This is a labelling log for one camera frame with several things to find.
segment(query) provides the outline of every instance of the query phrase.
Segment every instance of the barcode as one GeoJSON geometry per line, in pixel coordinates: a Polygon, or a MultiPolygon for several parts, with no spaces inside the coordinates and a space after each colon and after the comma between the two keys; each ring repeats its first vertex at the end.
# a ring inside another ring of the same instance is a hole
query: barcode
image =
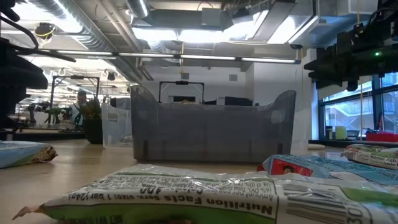
{"type": "Polygon", "coordinates": [[[287,213],[327,224],[346,223],[346,206],[330,197],[288,196],[287,213]]]}
{"type": "Polygon", "coordinates": [[[317,194],[317,195],[324,195],[326,197],[341,198],[340,196],[334,194],[333,192],[327,191],[327,190],[310,189],[306,186],[297,185],[297,184],[283,184],[282,187],[284,189],[285,196],[297,195],[297,194],[301,195],[303,193],[311,193],[311,194],[317,194]]]}

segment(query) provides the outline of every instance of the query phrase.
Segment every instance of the white wall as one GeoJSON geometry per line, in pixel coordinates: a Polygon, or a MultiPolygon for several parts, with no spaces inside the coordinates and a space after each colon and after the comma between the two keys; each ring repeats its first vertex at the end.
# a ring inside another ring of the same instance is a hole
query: white wall
{"type": "Polygon", "coordinates": [[[315,85],[302,66],[316,57],[308,50],[300,65],[275,63],[254,64],[254,102],[268,105],[284,91],[296,91],[295,119],[292,136],[294,154],[307,151],[308,139],[318,139],[318,98],[315,85]]]}
{"type": "MultiPolygon", "coordinates": [[[[181,80],[180,67],[147,67],[148,72],[152,75],[155,81],[142,82],[142,86],[149,89],[154,95],[155,99],[159,98],[159,81],[178,81],[181,80]]],[[[234,96],[245,97],[245,73],[240,71],[240,68],[211,68],[206,67],[184,67],[183,72],[190,74],[190,82],[204,82],[205,83],[205,101],[212,101],[219,97],[234,96]],[[236,82],[229,81],[229,74],[237,74],[238,80],[236,82]]],[[[176,85],[167,83],[162,85],[161,102],[169,102],[170,96],[194,96],[196,101],[201,100],[201,85],[176,85]]]]}
{"type": "Polygon", "coordinates": [[[246,98],[254,99],[254,64],[246,71],[246,98]]]}

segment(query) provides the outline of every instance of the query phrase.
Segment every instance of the metal frame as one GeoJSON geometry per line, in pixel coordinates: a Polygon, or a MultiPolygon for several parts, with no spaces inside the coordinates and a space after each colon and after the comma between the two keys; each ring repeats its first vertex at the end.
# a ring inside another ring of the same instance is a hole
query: metal frame
{"type": "Polygon", "coordinates": [[[201,103],[205,104],[205,83],[203,82],[188,82],[188,81],[175,81],[175,82],[171,82],[171,81],[160,81],[159,82],[159,103],[161,103],[160,101],[160,96],[162,94],[162,84],[163,83],[174,83],[176,85],[189,85],[189,84],[200,84],[202,86],[201,88],[201,103]]]}
{"type": "MultiPolygon", "coordinates": [[[[65,78],[71,78],[71,79],[73,79],[73,78],[75,78],[75,77],[76,77],[76,75],[64,75],[64,76],[55,75],[55,76],[52,77],[51,97],[50,97],[50,108],[52,108],[52,105],[53,105],[53,100],[54,100],[54,89],[55,89],[56,86],[58,86],[58,83],[55,83],[55,80],[56,80],[57,78],[63,78],[63,79],[65,79],[65,78]]],[[[83,78],[79,77],[79,79],[85,79],[85,78],[97,80],[96,95],[95,95],[95,97],[98,97],[98,92],[99,92],[99,89],[100,89],[100,78],[99,78],[99,77],[83,77],[83,78]]]]}
{"type": "MultiPolygon", "coordinates": [[[[384,116],[383,108],[383,94],[392,91],[398,91],[398,84],[382,87],[378,75],[372,75],[372,90],[366,93],[362,93],[362,97],[371,97],[373,101],[373,123],[374,129],[379,129],[379,118],[384,116]]],[[[347,102],[349,100],[358,100],[361,98],[361,94],[355,94],[352,96],[346,96],[335,100],[324,102],[323,99],[318,102],[318,128],[319,128],[319,139],[324,140],[325,138],[325,106],[334,105],[336,103],[347,102]]]]}

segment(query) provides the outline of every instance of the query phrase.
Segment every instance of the potted plant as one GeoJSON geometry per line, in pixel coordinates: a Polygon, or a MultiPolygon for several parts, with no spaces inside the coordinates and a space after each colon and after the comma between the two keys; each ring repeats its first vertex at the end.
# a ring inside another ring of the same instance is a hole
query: potted plant
{"type": "Polygon", "coordinates": [[[97,98],[87,102],[85,106],[77,107],[83,117],[83,131],[92,144],[102,144],[101,106],[97,98]]]}

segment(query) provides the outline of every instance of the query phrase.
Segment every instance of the gray plastic bin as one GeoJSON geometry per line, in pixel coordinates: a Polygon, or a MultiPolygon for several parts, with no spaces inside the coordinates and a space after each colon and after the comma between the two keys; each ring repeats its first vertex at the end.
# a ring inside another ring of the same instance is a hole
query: gray plastic bin
{"type": "Polygon", "coordinates": [[[295,91],[267,106],[159,104],[131,87],[134,157],[138,161],[263,162],[290,154],[295,91]]]}

